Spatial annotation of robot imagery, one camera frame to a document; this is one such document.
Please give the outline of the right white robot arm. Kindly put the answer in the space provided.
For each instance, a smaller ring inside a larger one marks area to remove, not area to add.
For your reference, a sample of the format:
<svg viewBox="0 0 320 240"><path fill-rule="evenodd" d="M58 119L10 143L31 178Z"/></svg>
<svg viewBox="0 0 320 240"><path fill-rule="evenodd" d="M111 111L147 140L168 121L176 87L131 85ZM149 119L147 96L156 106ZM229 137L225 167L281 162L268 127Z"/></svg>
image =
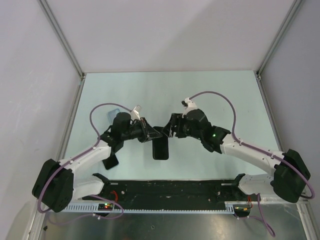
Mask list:
<svg viewBox="0 0 320 240"><path fill-rule="evenodd" d="M169 138L192 137L211 153L236 157L263 170L263 174L242 173L235 178L231 194L238 201L248 195L261 194L277 195L287 202L296 203L302 196L305 181L311 176L298 152L249 147L247 143L236 140L229 130L211 125L200 109L186 115L173 113L162 132Z"/></svg>

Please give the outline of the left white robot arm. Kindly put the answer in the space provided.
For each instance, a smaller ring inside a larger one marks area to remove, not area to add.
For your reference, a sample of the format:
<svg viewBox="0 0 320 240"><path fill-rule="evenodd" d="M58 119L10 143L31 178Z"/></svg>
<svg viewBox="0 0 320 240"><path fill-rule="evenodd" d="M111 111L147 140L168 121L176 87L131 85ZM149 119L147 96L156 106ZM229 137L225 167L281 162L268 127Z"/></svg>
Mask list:
<svg viewBox="0 0 320 240"><path fill-rule="evenodd" d="M99 162L103 163L106 170L116 167L119 164L116 152L124 146L125 141L137 139L145 143L162 136L144 117L133 120L129 113L120 112L91 148L68 159L45 161L31 193L56 213L64 210L71 201L89 195L107 199L111 187L105 176L100 173L94 173L87 179L80 179L80 176Z"/></svg>

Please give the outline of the black phone case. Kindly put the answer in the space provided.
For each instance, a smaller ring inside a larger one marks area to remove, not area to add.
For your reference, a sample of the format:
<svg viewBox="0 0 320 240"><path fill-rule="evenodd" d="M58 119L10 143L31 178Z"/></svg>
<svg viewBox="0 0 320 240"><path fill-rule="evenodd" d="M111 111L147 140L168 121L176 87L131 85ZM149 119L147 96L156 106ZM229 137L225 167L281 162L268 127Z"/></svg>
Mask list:
<svg viewBox="0 0 320 240"><path fill-rule="evenodd" d="M158 132L162 134L162 137L152 140L152 157L154 160L166 161L169 159L169 140L163 133L163 127L154 127Z"/></svg>

